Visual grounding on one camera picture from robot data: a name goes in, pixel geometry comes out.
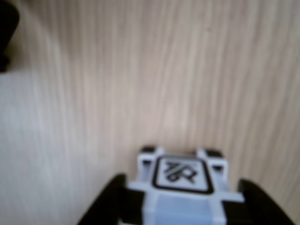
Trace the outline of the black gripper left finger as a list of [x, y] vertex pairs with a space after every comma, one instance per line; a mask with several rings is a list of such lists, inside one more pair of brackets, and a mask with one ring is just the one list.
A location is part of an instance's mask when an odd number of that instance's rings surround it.
[[119, 220], [120, 191], [126, 184], [126, 175], [116, 174], [100, 191], [84, 213], [79, 225], [116, 225]]

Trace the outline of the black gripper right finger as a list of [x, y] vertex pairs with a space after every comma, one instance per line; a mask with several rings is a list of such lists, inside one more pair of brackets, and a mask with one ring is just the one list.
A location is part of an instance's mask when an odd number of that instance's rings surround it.
[[249, 214], [256, 225], [294, 224], [284, 210], [256, 183], [241, 179], [238, 191], [243, 194]]

